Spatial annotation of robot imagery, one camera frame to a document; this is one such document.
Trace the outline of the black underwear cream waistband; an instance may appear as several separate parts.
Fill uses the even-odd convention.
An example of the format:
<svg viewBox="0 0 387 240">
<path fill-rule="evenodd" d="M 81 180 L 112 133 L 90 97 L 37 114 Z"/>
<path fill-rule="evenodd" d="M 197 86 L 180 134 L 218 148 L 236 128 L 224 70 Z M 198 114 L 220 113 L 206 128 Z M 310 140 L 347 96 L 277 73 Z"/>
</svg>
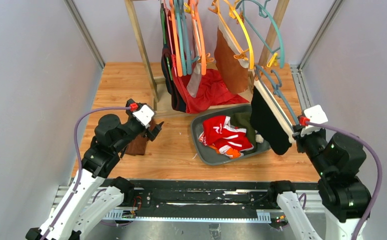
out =
<svg viewBox="0 0 387 240">
<path fill-rule="evenodd" d="M 277 155 L 284 155 L 294 142 L 293 125 L 267 86 L 253 83 L 251 126 L 266 140 Z"/>
</svg>

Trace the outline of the blue-grey plastic clip hanger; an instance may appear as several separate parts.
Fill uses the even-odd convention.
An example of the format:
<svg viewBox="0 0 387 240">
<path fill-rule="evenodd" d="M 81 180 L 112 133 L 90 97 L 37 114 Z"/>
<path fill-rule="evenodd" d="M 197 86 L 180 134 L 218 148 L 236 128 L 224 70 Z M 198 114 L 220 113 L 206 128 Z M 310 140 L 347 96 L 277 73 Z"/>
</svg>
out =
<svg viewBox="0 0 387 240">
<path fill-rule="evenodd" d="M 258 64 L 254 65 L 254 72 L 256 75 L 256 80 L 259 82 L 259 84 L 258 84 L 259 86 L 261 86 L 261 87 L 265 86 L 263 78 L 267 79 L 270 82 L 272 90 L 267 90 L 266 93 L 269 96 L 277 96 L 278 98 L 280 98 L 283 101 L 283 103 L 284 103 L 286 109 L 288 110 L 288 112 L 291 116 L 291 119 L 293 120 L 294 123 L 291 123 L 289 118 L 286 116 L 286 113 L 280 107 L 280 109 L 281 109 L 280 112 L 284 114 L 285 120 L 287 122 L 290 122 L 290 124 L 292 126 L 298 125 L 299 124 L 298 116 L 295 114 L 289 101 L 286 99 L 285 95 L 282 92 L 283 82 L 282 82 L 282 79 L 281 79 L 279 73 L 273 68 L 270 68 L 270 73 L 268 73 L 268 71 L 265 70 L 265 68 L 263 66 L 258 65 Z"/>
</svg>

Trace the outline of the red underwear white trim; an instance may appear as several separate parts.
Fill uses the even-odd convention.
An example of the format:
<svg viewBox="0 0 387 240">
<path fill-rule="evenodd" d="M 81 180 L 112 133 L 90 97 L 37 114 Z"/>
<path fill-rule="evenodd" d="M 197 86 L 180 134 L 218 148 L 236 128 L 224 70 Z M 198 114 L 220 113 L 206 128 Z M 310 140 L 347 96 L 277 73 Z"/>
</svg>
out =
<svg viewBox="0 0 387 240">
<path fill-rule="evenodd" d="M 251 150 L 253 145 L 246 137 L 246 129 L 235 128 L 231 125 L 230 120 L 231 118 L 225 115 L 218 115 L 205 120 L 202 123 L 203 132 L 201 133 L 205 135 L 206 144 L 214 144 L 216 147 L 229 145 L 242 153 Z"/>
</svg>

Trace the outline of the teal plastic clip hanger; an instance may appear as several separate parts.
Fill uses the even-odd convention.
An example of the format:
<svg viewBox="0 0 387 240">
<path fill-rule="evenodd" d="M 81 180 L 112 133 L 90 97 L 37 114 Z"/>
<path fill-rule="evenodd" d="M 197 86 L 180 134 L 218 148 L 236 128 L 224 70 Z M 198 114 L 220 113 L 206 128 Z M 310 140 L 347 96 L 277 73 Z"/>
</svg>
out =
<svg viewBox="0 0 387 240">
<path fill-rule="evenodd" d="M 258 28 L 249 20 L 246 14 L 246 3 L 251 3 L 257 8 L 257 15 L 269 22 L 269 27 L 266 36 L 262 36 Z M 258 0 L 236 0 L 234 2 L 235 9 L 241 13 L 242 19 L 246 21 L 247 25 L 257 35 L 263 43 L 263 49 L 260 53 L 258 64 L 267 68 L 276 67 L 283 68 L 286 63 L 286 49 L 280 30 L 280 26 L 287 11 L 289 1 L 278 0 L 274 11 L 268 10 L 269 0 L 262 2 Z"/>
</svg>

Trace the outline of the orange plastic hanger left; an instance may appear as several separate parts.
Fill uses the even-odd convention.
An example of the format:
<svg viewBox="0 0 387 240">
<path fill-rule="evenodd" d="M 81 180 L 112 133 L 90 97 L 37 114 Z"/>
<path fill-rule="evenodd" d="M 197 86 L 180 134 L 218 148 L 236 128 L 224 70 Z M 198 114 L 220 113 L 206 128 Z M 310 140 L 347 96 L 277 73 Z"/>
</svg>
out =
<svg viewBox="0 0 387 240">
<path fill-rule="evenodd" d="M 171 16 L 171 24 L 172 24 L 172 31 L 173 31 L 173 40 L 174 40 L 174 53 L 176 58 L 176 70 L 177 70 L 177 76 L 182 77 L 183 76 L 183 66 L 181 62 L 181 56 L 180 56 L 180 45 L 179 45 L 179 37 L 178 37 L 178 29 L 176 24 L 176 15 L 175 15 L 175 5 L 174 0 L 169 0 L 170 4 L 170 16 Z"/>
</svg>

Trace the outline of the dark green underwear in basin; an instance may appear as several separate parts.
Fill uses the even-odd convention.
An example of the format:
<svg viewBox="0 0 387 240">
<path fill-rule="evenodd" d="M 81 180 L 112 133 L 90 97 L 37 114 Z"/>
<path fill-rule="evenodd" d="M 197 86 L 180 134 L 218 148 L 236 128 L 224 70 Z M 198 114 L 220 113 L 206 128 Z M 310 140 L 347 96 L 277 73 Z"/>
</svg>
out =
<svg viewBox="0 0 387 240">
<path fill-rule="evenodd" d="M 246 137 L 253 145 L 252 149 L 243 151 L 244 154 L 255 153 L 257 151 L 258 144 L 262 144 L 264 142 L 264 138 L 252 127 L 250 119 L 250 112 L 237 112 L 230 116 L 230 124 L 238 129 L 246 129 Z"/>
</svg>

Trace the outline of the orange underwear in basin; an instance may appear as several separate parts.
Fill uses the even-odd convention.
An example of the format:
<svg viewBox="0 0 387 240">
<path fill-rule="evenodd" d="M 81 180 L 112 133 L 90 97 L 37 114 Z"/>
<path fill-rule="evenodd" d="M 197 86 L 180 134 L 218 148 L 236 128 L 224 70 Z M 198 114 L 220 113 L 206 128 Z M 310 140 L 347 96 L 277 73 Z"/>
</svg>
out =
<svg viewBox="0 0 387 240">
<path fill-rule="evenodd" d="M 215 146 L 214 144 L 211 144 L 211 145 L 206 144 L 206 138 L 203 132 L 199 135 L 198 141 L 202 143 L 204 146 L 208 146 L 209 148 L 215 150 L 216 153 L 227 156 L 230 159 L 236 159 L 244 156 L 242 152 L 238 151 L 237 149 L 229 145 L 222 145 L 218 147 L 218 146 Z"/>
</svg>

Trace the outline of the brown underwear on hanger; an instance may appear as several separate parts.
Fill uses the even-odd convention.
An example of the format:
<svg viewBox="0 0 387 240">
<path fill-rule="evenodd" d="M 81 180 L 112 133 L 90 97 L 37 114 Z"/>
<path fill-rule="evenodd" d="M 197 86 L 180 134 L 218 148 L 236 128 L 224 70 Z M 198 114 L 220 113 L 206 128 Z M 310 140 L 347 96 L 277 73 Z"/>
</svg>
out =
<svg viewBox="0 0 387 240">
<path fill-rule="evenodd" d="M 248 89 L 248 69 L 241 66 L 238 59 L 234 58 L 235 53 L 229 47 L 220 28 L 217 29 L 216 48 L 214 58 L 216 67 L 223 82 L 232 94 L 239 94 Z"/>
</svg>

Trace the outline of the orange plastic hanger right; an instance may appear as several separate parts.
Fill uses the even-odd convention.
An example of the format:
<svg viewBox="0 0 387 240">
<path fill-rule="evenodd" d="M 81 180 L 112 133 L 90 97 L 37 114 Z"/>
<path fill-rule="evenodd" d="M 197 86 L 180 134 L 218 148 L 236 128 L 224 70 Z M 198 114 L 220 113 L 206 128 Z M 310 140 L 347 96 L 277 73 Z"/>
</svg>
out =
<svg viewBox="0 0 387 240">
<path fill-rule="evenodd" d="M 213 62 L 214 58 L 211 57 L 209 52 L 206 52 L 204 32 L 198 10 L 199 1 L 189 0 L 187 4 L 190 7 L 192 28 L 195 35 L 195 44 L 199 53 L 197 62 L 200 65 L 200 73 L 202 76 L 204 76 L 207 73 L 207 64 Z"/>
</svg>

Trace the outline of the yellow plastic clip hanger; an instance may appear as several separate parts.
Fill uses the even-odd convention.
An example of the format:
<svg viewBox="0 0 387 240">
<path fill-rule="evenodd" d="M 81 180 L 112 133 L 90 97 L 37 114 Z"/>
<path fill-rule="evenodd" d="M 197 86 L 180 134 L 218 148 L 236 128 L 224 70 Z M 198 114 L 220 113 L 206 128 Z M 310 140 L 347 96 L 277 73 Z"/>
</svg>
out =
<svg viewBox="0 0 387 240">
<path fill-rule="evenodd" d="M 251 30 L 250 26 L 247 25 L 247 22 L 245 20 L 243 20 L 242 14 L 236 10 L 235 1 L 236 0 L 232 0 L 232 1 L 219 0 L 219 6 L 223 5 L 223 6 L 227 7 L 227 15 L 229 16 L 229 18 L 236 21 L 236 24 L 240 27 L 240 29 L 242 31 L 242 35 L 246 41 L 246 47 L 242 47 L 240 45 L 239 41 L 236 39 L 236 36 L 234 35 L 234 33 L 233 33 L 233 35 L 234 35 L 235 39 L 237 40 L 237 42 L 239 43 L 239 45 L 241 46 L 241 48 L 244 51 L 248 50 L 248 52 L 246 52 L 246 56 L 248 57 L 248 61 L 241 60 L 241 59 L 238 59 L 238 60 L 241 61 L 242 63 L 247 63 L 246 67 L 248 70 L 253 70 L 255 68 L 255 64 L 258 64 L 258 60 L 260 57 L 260 54 L 256 54 L 255 50 L 253 49 L 252 36 L 255 33 Z"/>
</svg>

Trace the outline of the brown cloth on table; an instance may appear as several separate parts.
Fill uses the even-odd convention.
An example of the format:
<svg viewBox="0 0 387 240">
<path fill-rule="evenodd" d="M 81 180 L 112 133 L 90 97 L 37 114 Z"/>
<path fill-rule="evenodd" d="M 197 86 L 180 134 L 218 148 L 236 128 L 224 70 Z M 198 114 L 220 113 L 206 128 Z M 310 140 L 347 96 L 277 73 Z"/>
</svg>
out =
<svg viewBox="0 0 387 240">
<path fill-rule="evenodd" d="M 147 128 L 145 128 L 136 118 L 129 117 L 127 122 L 123 125 L 123 129 L 126 132 L 125 139 L 128 141 L 128 145 L 124 148 L 126 155 L 143 156 L 146 153 L 147 142 L 150 141 L 147 138 Z"/>
</svg>

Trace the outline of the wooden clothes rack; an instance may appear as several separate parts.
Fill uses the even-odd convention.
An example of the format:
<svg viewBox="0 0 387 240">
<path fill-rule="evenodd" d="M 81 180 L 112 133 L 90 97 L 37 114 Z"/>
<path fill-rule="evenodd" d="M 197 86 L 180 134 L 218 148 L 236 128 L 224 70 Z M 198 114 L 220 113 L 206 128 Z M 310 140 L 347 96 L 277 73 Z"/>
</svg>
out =
<svg viewBox="0 0 387 240">
<path fill-rule="evenodd" d="M 130 23 L 134 32 L 134 36 L 137 42 L 137 46 L 139 49 L 139 53 L 142 59 L 142 63 L 146 72 L 147 80 L 151 89 L 151 101 L 152 101 L 152 107 L 157 113 L 157 117 L 172 117 L 172 116 L 179 116 L 179 115 L 185 115 L 185 113 L 178 112 L 175 110 L 172 110 L 171 108 L 171 95 L 167 93 L 166 85 L 165 85 L 165 78 L 164 76 L 154 76 L 151 64 L 148 58 L 146 46 L 144 43 L 144 39 L 142 36 L 139 20 L 136 14 L 135 6 L 133 2 L 135 1 L 144 1 L 144 0 L 124 0 L 126 10 L 128 17 L 130 19 Z M 266 44 L 268 44 L 269 48 L 273 47 L 274 42 L 276 40 L 276 36 L 279 41 L 280 45 L 280 68 L 282 69 L 285 65 L 285 57 L 282 57 L 282 54 L 285 53 L 284 47 L 283 47 L 283 41 L 282 36 L 280 33 L 280 30 L 278 29 L 282 23 L 282 20 L 284 18 L 285 12 L 287 10 L 289 0 L 278 0 L 274 14 L 272 15 L 272 23 L 269 27 L 269 30 L 267 32 L 266 40 L 264 41 Z M 258 64 L 264 65 L 268 60 L 269 56 L 271 54 L 271 51 L 267 49 L 266 46 L 262 48 Z M 251 101 L 253 96 L 253 84 L 254 84 L 254 75 L 252 70 L 249 70 L 248 77 L 249 77 L 249 83 L 248 83 L 248 89 L 240 95 Z M 234 107 L 236 105 L 240 104 L 232 104 L 232 105 L 216 105 L 211 106 L 207 111 L 216 110 L 216 109 L 222 109 L 222 108 L 229 108 Z"/>
</svg>

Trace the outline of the grey plastic basin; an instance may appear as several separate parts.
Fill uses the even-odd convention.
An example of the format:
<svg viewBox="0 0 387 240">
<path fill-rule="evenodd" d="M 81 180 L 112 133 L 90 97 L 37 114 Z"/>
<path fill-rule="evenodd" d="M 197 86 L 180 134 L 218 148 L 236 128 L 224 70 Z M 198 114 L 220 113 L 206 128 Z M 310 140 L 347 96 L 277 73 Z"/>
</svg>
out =
<svg viewBox="0 0 387 240">
<path fill-rule="evenodd" d="M 211 111 L 206 111 L 203 114 L 200 114 L 196 118 L 194 118 L 190 124 L 190 131 L 193 140 L 193 144 L 195 146 L 197 155 L 202 160 L 203 163 L 210 166 L 217 166 L 226 163 L 230 163 L 237 160 L 243 160 L 252 156 L 256 156 L 267 152 L 271 149 L 269 143 L 264 141 L 263 143 L 258 143 L 255 152 L 245 154 L 239 158 L 230 159 L 228 156 L 217 153 L 214 149 L 203 145 L 199 142 L 200 133 L 203 132 L 203 122 L 207 119 L 210 119 L 215 116 L 225 115 L 230 116 L 235 113 L 243 113 L 243 112 L 252 112 L 252 107 L 250 104 L 240 104 L 233 107 L 219 108 L 213 109 Z"/>
</svg>

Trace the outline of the large red garment hanging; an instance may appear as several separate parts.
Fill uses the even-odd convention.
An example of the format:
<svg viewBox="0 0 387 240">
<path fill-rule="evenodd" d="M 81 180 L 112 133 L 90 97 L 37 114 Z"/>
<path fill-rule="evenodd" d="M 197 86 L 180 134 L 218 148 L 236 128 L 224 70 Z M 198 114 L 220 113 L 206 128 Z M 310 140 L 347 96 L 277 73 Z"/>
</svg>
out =
<svg viewBox="0 0 387 240">
<path fill-rule="evenodd" d="M 207 69 L 206 75 L 201 76 L 196 96 L 188 92 L 187 85 L 191 80 L 190 75 L 174 76 L 174 83 L 186 103 L 187 114 L 198 114 L 206 111 L 211 106 L 246 104 L 249 101 L 239 94 L 229 92 L 220 73 L 215 69 Z"/>
</svg>

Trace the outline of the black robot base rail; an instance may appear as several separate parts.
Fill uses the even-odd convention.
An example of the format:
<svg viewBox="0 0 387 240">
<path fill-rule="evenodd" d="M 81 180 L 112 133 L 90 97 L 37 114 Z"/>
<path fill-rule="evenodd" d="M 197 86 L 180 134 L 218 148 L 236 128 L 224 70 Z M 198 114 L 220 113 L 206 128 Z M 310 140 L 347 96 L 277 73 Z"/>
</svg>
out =
<svg viewBox="0 0 387 240">
<path fill-rule="evenodd" d="M 266 181 L 136 180 L 132 200 L 105 216 L 117 223 L 204 222 L 275 224 L 283 211 L 264 196 Z"/>
</svg>

